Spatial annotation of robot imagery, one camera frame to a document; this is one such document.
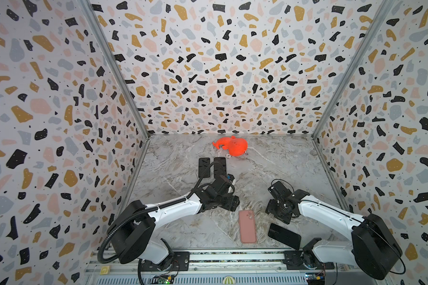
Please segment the black phone case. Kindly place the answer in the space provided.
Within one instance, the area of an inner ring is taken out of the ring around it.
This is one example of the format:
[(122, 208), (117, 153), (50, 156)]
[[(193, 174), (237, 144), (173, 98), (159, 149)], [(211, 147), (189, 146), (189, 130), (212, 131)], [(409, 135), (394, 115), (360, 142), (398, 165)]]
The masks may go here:
[(225, 157), (215, 157), (214, 162), (214, 177), (227, 176), (227, 159)]

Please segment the black smartphone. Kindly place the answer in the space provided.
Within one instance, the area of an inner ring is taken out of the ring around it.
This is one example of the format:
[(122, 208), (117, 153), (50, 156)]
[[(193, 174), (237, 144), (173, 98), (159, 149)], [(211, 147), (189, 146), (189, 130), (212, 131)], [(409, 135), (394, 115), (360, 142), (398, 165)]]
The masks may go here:
[(297, 251), (300, 249), (302, 237), (295, 232), (278, 226), (277, 224), (271, 223), (267, 235), (269, 238), (283, 243), (292, 249)]
[(210, 158), (209, 157), (199, 158), (198, 178), (199, 179), (210, 178)]

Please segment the pink phone case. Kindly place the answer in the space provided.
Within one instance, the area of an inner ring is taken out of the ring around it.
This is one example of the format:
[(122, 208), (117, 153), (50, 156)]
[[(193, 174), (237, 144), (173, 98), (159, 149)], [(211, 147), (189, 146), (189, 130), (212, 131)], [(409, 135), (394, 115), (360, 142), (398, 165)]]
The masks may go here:
[(242, 243), (256, 243), (256, 224), (252, 210), (241, 210), (238, 215), (240, 240)]

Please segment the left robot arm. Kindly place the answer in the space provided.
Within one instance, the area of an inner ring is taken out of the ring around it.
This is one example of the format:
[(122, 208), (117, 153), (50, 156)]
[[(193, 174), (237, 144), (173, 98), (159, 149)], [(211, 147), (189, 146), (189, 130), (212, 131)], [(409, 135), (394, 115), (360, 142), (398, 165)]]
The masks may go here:
[(128, 264), (140, 259), (155, 264), (158, 270), (167, 269), (175, 260), (175, 253), (164, 239), (152, 241), (154, 231), (178, 219), (217, 208), (234, 212), (240, 205), (234, 191), (235, 178), (227, 174), (207, 184), (198, 181), (189, 193), (163, 203), (133, 201), (110, 225), (97, 252), (98, 262), (118, 260)]

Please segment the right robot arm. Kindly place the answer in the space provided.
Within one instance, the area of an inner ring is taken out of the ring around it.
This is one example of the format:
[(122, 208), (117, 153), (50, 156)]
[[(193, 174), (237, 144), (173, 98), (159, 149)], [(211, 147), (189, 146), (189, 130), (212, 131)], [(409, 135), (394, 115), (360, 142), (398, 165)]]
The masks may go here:
[(307, 191), (294, 190), (284, 183), (282, 179), (271, 182), (268, 191), (272, 199), (265, 210), (267, 214), (285, 224), (290, 224), (293, 218), (304, 216), (346, 238), (345, 241), (328, 241), (314, 237), (302, 247), (300, 235), (272, 224), (269, 237), (295, 250), (286, 264), (302, 265), (310, 270), (330, 262), (346, 264), (359, 267), (373, 279), (383, 280), (402, 260), (402, 249), (379, 216), (362, 216), (339, 209)]

